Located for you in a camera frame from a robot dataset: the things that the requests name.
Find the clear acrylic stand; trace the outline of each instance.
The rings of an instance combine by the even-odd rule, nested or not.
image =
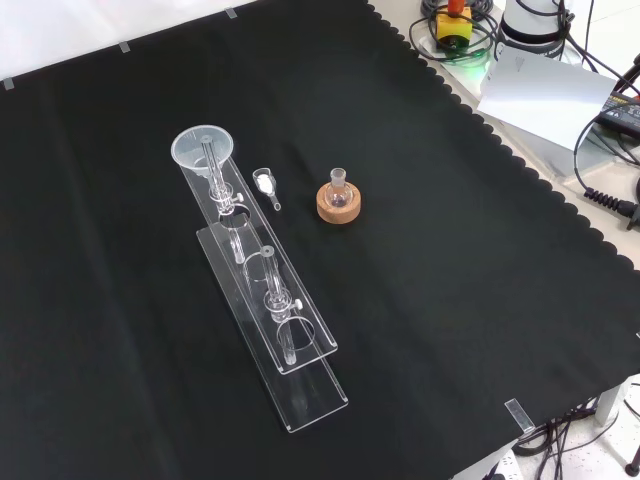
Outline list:
[[[231,159],[233,143],[225,136],[217,127],[194,127],[176,138],[172,155],[209,225],[198,239],[276,409],[294,432],[348,404],[325,358],[338,345]]]

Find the small flask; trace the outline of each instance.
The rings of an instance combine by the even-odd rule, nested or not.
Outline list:
[[[325,200],[332,207],[342,208],[353,202],[353,190],[346,183],[347,172],[344,168],[331,170],[331,184],[327,188]]]

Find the circular hole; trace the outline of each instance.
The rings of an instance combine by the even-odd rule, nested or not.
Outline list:
[[[313,343],[316,336],[313,324],[304,317],[289,317],[278,327],[276,337],[286,350],[298,351]]]
[[[252,282],[264,282],[267,277],[264,273],[262,253],[255,252],[249,255],[244,261],[242,273],[244,273],[244,276]]]
[[[241,204],[234,204],[233,210],[229,215],[220,215],[218,221],[224,228],[241,228],[248,225],[251,218],[251,212],[247,207]]]

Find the glass tube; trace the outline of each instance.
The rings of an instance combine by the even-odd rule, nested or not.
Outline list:
[[[278,330],[280,332],[279,341],[282,346],[282,351],[284,352],[284,361],[288,365],[294,365],[296,363],[295,345],[293,343],[293,336],[291,335],[291,325],[289,325],[287,321],[290,315],[289,307],[291,297],[282,284],[274,252],[274,248],[270,245],[262,247],[260,250],[260,253],[262,253],[267,287],[269,288],[268,307],[271,310],[271,318],[281,324]]]
[[[228,215],[233,211],[232,192],[227,187],[222,176],[220,162],[215,154],[215,144],[211,135],[203,135],[200,139],[202,150],[209,167],[209,186],[211,188],[211,198],[216,203],[220,215]]]

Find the black cloth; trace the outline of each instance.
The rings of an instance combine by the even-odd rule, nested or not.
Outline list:
[[[446,479],[521,434],[507,400],[540,424],[637,372],[631,263],[375,12],[237,13],[0,93],[3,479]],[[298,433],[195,237],[169,148],[198,124],[272,169],[263,210],[339,343],[350,405]],[[351,225],[315,212],[333,167]]]

